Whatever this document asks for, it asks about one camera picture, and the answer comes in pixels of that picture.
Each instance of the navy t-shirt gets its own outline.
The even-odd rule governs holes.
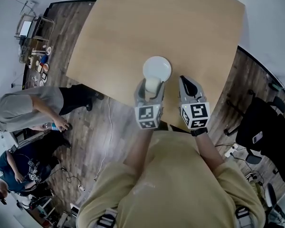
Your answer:
[[[1,176],[0,179],[4,180],[7,183],[8,189],[10,191],[21,192],[25,190],[26,184],[32,182],[32,180],[29,179],[29,175],[28,175],[29,173],[28,162],[30,159],[36,157],[36,153],[34,151],[34,148],[32,148],[30,144],[28,144],[25,147],[19,150],[16,150],[11,155],[13,156],[15,160],[18,171],[24,177],[24,181],[23,182],[16,181],[15,173],[7,161],[6,152],[4,152],[0,156],[0,171],[3,172],[3,176]]]

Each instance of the roll of tape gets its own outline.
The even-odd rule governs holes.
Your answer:
[[[161,84],[161,79],[156,77],[149,77],[146,79],[146,91],[156,94],[158,86]]]

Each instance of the man in gray shirt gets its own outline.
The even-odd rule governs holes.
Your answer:
[[[82,106],[92,110],[95,97],[102,100],[104,95],[85,85],[36,87],[5,94],[0,98],[0,131],[24,128],[42,131],[42,125],[49,122],[54,122],[60,131],[67,130],[69,124],[61,115]]]

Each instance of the man in black shirt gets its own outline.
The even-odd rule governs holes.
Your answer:
[[[14,153],[5,151],[0,156],[0,171],[3,173],[0,176],[0,201],[5,203],[4,199],[7,197],[8,191],[21,193],[36,185],[37,182],[29,178],[30,166],[28,162],[30,160],[39,161],[39,168],[49,165],[53,169],[59,164],[57,158],[52,154],[61,145],[70,147],[62,133],[51,131],[43,139],[28,144]]]

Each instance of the watch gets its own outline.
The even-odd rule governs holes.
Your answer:
[[[199,135],[202,134],[202,133],[208,133],[207,127],[201,127],[201,128],[199,128],[199,129],[197,129],[197,130],[192,130],[192,131],[191,131],[191,135],[192,135],[193,137],[199,136]]]

